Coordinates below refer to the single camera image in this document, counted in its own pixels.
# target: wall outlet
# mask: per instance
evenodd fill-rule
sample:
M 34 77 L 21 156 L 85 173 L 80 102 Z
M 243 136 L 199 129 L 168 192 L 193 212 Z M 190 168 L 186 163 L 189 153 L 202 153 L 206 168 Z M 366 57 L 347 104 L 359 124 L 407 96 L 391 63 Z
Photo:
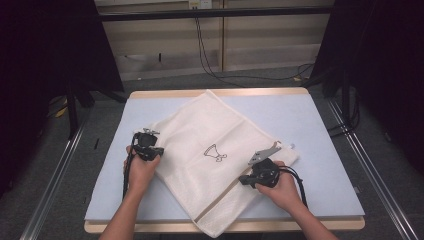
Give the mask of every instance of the wall outlet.
M 200 0 L 189 0 L 188 9 L 200 9 Z

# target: metal rail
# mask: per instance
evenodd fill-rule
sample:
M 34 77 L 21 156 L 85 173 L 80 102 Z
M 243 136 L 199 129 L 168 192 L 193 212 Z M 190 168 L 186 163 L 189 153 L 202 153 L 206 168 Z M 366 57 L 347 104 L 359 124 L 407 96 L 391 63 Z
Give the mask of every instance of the metal rail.
M 342 111 L 339 105 L 334 101 L 329 101 L 330 109 L 336 117 L 337 121 L 341 126 L 345 126 L 343 123 Z M 344 131 L 348 131 L 347 127 L 342 127 Z M 392 219 L 394 225 L 398 229 L 402 239 L 404 240 L 418 240 L 418 236 L 415 233 L 411 223 L 409 222 L 408 217 L 405 212 L 397 203 L 396 199 L 393 197 L 389 188 L 384 183 L 377 169 L 375 168 L 371 158 L 368 156 L 361 142 L 357 138 L 354 132 L 346 133 L 346 138 L 349 141 L 353 151 L 356 154 L 362 168 L 368 176 L 371 184 L 373 185 L 377 195 L 379 196 L 381 202 L 386 208 L 387 213 Z
M 23 234 L 21 235 L 21 240 L 35 240 L 40 233 L 40 230 L 43 226 L 44 221 L 46 220 L 47 214 L 50 210 L 50 207 L 53 204 L 54 197 L 56 192 L 59 189 L 60 182 L 62 181 L 63 176 L 65 175 L 66 169 L 72 159 L 72 156 L 75 152 L 75 149 L 78 146 L 78 142 L 81 138 L 84 126 L 88 120 L 89 113 L 91 108 L 88 109 L 82 117 L 82 122 L 77 132 L 74 134 L 73 138 L 68 140 L 68 143 L 65 147 L 65 150 L 62 154 L 62 157 L 57 164 L 56 170 L 53 173 L 52 178 L 50 179 L 49 184 L 47 185 L 46 190 L 44 191 L 41 200 L 39 201 L 37 208 L 31 216 Z

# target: black metal pole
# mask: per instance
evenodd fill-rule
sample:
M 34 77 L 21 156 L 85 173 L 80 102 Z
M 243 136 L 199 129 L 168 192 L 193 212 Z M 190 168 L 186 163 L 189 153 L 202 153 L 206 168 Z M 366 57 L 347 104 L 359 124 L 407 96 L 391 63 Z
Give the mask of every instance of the black metal pole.
M 270 16 L 270 15 L 305 15 L 305 14 L 329 14 L 331 12 L 352 11 L 357 6 L 333 7 L 279 7 L 279 8 L 236 8 L 236 9 L 200 9 L 200 10 L 173 10 L 156 12 L 134 13 L 102 13 L 92 16 L 97 21 L 134 21 L 134 20 L 158 20 L 158 19 L 182 19 L 182 18 L 213 18 L 213 17 L 246 17 L 246 16 Z

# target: right hand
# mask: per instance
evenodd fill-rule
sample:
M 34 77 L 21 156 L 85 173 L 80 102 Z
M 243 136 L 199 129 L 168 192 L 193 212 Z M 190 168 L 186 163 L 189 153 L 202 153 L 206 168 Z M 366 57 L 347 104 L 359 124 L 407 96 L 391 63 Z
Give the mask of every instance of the right hand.
M 285 166 L 283 161 L 274 161 L 278 166 Z M 280 172 L 280 178 L 274 188 L 269 188 L 260 184 L 255 184 L 256 189 L 265 194 L 280 208 L 291 212 L 292 209 L 303 205 L 302 200 L 294 184 L 293 176 L 289 173 Z

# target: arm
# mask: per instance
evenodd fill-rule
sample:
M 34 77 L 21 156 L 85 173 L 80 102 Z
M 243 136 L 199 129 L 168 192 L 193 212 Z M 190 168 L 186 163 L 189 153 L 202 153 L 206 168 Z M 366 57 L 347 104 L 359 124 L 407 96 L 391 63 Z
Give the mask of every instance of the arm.
M 281 161 L 275 162 L 284 166 Z M 286 210 L 299 224 L 308 240 L 337 239 L 309 210 L 303 205 L 294 185 L 293 176 L 282 172 L 274 188 L 260 184 L 255 185 L 259 192 L 267 195 L 280 208 Z
M 159 155 L 153 161 L 143 161 L 135 154 L 131 163 L 128 191 L 100 239 L 133 239 L 138 206 L 159 162 Z

